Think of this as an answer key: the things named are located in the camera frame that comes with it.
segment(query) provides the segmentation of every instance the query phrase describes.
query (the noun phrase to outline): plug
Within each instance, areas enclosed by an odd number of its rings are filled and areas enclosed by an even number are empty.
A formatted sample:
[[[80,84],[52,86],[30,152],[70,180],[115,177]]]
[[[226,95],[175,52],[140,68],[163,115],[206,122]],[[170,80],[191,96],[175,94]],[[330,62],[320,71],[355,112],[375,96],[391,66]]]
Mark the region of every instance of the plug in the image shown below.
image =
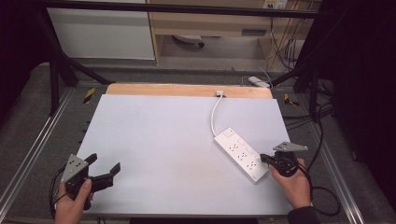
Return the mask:
[[[224,91],[216,91],[216,96],[224,96]]]

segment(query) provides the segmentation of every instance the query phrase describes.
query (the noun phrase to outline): power cord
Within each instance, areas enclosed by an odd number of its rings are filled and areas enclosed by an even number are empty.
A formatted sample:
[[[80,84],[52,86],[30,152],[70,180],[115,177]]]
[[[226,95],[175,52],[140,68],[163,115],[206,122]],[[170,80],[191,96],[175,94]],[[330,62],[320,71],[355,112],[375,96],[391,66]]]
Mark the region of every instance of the power cord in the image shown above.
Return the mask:
[[[219,99],[218,99],[218,101],[216,102],[215,107],[213,108],[213,111],[212,111],[212,116],[210,117],[210,126],[212,127],[212,133],[213,133],[213,135],[214,135],[215,137],[217,136],[217,134],[215,133],[215,129],[214,129],[214,127],[213,127],[213,117],[214,117],[216,108],[218,107],[218,104],[219,104],[220,100],[221,100],[221,99],[223,98],[223,96],[224,96],[224,91],[216,91],[216,95],[219,97]]]
[[[329,115],[329,114],[331,114],[331,113],[333,112],[332,107],[331,107],[331,108],[323,109],[323,107],[325,107],[326,105],[329,105],[329,104],[330,104],[330,103],[326,103],[326,104],[321,105],[320,108],[319,108],[319,110],[318,110],[318,113],[316,114],[316,116],[317,116],[317,118],[318,118],[318,125],[319,125],[319,128],[320,128],[320,139],[319,139],[318,148],[317,148],[317,151],[315,152],[314,158],[313,158],[312,161],[309,163],[308,168],[305,168],[304,166],[302,166],[301,164],[299,164],[299,166],[300,166],[299,169],[303,172],[303,174],[305,174],[306,178],[308,179],[308,182],[309,182],[309,185],[310,185],[311,200],[313,200],[313,191],[314,191],[314,190],[318,190],[318,189],[319,189],[319,190],[324,190],[324,191],[328,192],[328,193],[331,194],[331,196],[335,199],[335,202],[336,202],[336,204],[337,204],[337,208],[336,208],[336,210],[335,210],[334,212],[325,212],[325,211],[320,210],[319,208],[317,208],[317,207],[314,206],[315,209],[316,209],[319,213],[321,213],[322,215],[328,216],[328,217],[334,217],[334,216],[338,215],[338,214],[340,213],[340,211],[341,211],[341,203],[340,203],[339,198],[338,198],[337,195],[336,195],[335,193],[333,193],[330,189],[326,189],[326,188],[321,187],[321,186],[313,186],[313,185],[312,185],[312,181],[311,181],[311,177],[310,177],[310,175],[309,175],[309,171],[310,171],[312,165],[314,164],[314,162],[316,161],[316,159],[317,159],[317,157],[318,157],[318,154],[319,154],[319,152],[320,152],[321,145],[322,145],[322,142],[323,142],[323,127],[322,127],[320,118],[325,117],[325,116],[327,116],[327,115]],[[284,118],[284,119],[299,119],[299,121],[294,122],[294,123],[298,123],[298,122],[305,121],[305,120],[308,120],[307,122],[310,122],[310,121],[313,120],[312,116],[310,116],[310,115],[307,115],[307,116],[299,116],[299,117],[283,117],[283,118]]]
[[[54,189],[55,189],[55,182],[56,182],[56,180],[58,179],[58,176],[59,176],[61,173],[64,172],[64,168],[65,168],[65,167],[66,167],[66,164],[58,170],[58,172],[57,172],[57,173],[55,174],[55,176],[52,178],[52,181],[51,181],[50,186],[49,186],[49,212],[50,212],[52,218],[55,218],[55,213],[56,213],[55,204],[56,204],[62,197],[64,197],[64,196],[67,194],[67,193],[66,193],[66,194],[62,195],[62,196],[59,197],[55,202],[53,201],[53,197],[56,196],[56,193],[55,193],[55,195],[53,194],[53,191],[54,191]]]
[[[314,187],[313,184],[312,184],[311,176],[309,175],[307,169],[306,169],[302,164],[299,163],[298,169],[299,169],[301,172],[303,172],[303,174],[305,175],[306,179],[308,180],[309,192],[310,192],[310,195],[311,195],[311,202],[314,200],[314,190],[316,190],[316,189],[321,189],[321,190],[325,190],[325,191],[327,191],[328,193],[330,193],[330,194],[334,197],[335,202],[336,202],[336,204],[337,204],[336,210],[335,210],[334,212],[331,212],[331,213],[329,213],[329,212],[324,212],[323,210],[320,210],[320,209],[318,209],[317,207],[315,207],[315,206],[313,205],[313,207],[315,208],[315,210],[317,210],[319,213],[321,213],[322,215],[327,216],[327,217],[334,217],[334,216],[337,216],[337,215],[340,213],[340,211],[341,211],[341,203],[340,203],[340,200],[338,199],[337,195],[335,195],[331,190],[326,189],[326,188],[324,188],[324,187]]]

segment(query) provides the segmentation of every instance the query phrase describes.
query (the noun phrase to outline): electrical outlet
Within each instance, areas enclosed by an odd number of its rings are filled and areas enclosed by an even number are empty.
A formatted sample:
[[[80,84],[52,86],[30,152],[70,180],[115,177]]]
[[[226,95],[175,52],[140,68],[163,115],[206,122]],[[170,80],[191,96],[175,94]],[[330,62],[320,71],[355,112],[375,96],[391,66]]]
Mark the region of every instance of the electrical outlet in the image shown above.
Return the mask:
[[[262,8],[275,8],[276,0],[265,0]]]
[[[276,0],[274,9],[285,9],[288,0]]]
[[[216,143],[239,170],[256,184],[268,171],[268,165],[262,162],[260,154],[245,142],[232,128],[215,137]]]

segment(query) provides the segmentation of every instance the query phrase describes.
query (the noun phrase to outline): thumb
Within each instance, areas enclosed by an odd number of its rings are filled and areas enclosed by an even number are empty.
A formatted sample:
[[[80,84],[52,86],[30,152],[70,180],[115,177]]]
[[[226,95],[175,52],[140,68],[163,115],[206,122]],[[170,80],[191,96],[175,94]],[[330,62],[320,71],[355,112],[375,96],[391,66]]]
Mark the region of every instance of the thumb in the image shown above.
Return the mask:
[[[91,193],[92,181],[90,179],[85,180],[84,184],[82,184],[79,189],[78,195],[75,199],[76,204],[81,204],[82,206],[85,203],[85,200]]]

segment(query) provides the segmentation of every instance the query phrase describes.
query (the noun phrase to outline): white cable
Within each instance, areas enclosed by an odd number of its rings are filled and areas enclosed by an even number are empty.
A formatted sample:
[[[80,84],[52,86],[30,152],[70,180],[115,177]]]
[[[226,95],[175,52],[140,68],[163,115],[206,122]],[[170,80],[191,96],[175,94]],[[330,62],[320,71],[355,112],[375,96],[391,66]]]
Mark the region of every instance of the white cable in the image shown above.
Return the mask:
[[[271,82],[270,76],[268,76],[268,73],[265,72],[265,70],[262,69],[260,66],[259,66],[259,68],[260,68],[260,69],[264,72],[264,74],[267,76],[267,78],[268,78],[268,84],[270,84],[270,90],[271,90],[274,86],[273,86],[273,84],[272,84],[272,82]]]
[[[222,97],[223,97],[223,94],[220,96],[220,98],[219,98],[218,101],[216,102],[215,107],[213,108],[213,111],[212,111],[212,116],[211,116],[211,118],[210,118],[210,125],[212,126],[212,133],[213,133],[213,135],[214,135],[215,137],[217,136],[217,134],[215,133],[215,129],[213,128],[213,115],[215,114],[216,107],[218,107],[218,104],[219,104],[219,102],[220,102],[220,100],[221,100]]]

